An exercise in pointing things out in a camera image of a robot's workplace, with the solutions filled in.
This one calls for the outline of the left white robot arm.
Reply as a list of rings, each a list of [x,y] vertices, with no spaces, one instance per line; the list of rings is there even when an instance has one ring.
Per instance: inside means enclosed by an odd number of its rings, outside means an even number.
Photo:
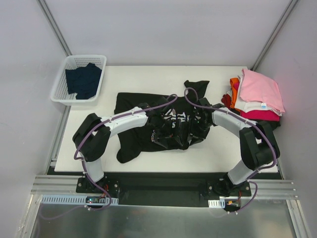
[[[133,128],[150,125],[156,131],[154,142],[160,146],[167,146],[167,141],[173,139],[171,116],[172,104],[177,95],[160,98],[161,105],[150,107],[141,103],[137,107],[115,114],[111,117],[99,117],[95,113],[89,114],[72,137],[76,151],[74,160],[80,160],[84,175],[89,179],[88,188],[99,193],[105,187],[104,172],[101,156],[106,151],[109,139]]]

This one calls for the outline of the white plastic laundry basket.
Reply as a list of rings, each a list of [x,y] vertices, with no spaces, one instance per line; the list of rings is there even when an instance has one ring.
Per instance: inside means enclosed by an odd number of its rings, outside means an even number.
[[[100,90],[104,78],[106,69],[107,58],[104,55],[72,55],[67,56],[62,62],[58,73],[55,77],[55,81],[51,90],[51,100],[53,102],[59,102],[65,106],[92,106],[97,103],[99,99]],[[85,100],[76,99],[77,94],[69,94],[66,82],[65,70],[75,70],[79,67],[86,66],[88,63],[95,64],[96,67],[101,69],[101,76],[97,87],[96,94]]]

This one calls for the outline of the red t shirt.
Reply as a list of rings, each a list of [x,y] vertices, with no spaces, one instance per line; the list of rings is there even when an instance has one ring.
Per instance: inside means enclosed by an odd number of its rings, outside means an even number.
[[[221,102],[228,108],[230,109],[231,106],[231,96],[228,94],[224,94],[222,96]]]

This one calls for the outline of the magenta t shirt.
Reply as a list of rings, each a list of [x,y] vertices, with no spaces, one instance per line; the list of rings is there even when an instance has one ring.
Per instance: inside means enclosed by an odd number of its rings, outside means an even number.
[[[265,106],[264,103],[243,101],[240,97],[240,86],[238,88],[234,109],[239,111],[240,115],[247,119],[280,121],[280,117],[282,116],[282,113],[269,106]]]

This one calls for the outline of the pink t shirt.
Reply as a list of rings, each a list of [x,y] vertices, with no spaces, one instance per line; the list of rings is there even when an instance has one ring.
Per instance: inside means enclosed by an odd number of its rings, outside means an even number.
[[[263,74],[243,69],[243,80],[240,83],[240,98],[245,102],[261,102],[284,113],[285,109],[278,84]]]

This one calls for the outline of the white t shirt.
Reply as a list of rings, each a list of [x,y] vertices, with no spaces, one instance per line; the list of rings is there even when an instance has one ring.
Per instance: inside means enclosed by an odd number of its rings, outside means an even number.
[[[243,76],[229,80],[230,90],[222,96],[221,101],[230,110],[235,109],[238,114],[247,119],[280,121],[282,113],[262,102],[245,102],[240,97],[240,83]]]

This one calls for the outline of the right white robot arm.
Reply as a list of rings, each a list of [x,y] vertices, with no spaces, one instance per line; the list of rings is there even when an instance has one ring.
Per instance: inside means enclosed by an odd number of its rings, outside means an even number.
[[[233,196],[240,191],[241,185],[262,170],[276,165],[280,156],[272,127],[266,121],[256,122],[233,113],[217,104],[212,106],[206,98],[199,105],[187,99],[200,116],[214,126],[221,126],[239,138],[241,160],[227,172],[212,188],[220,196]]]

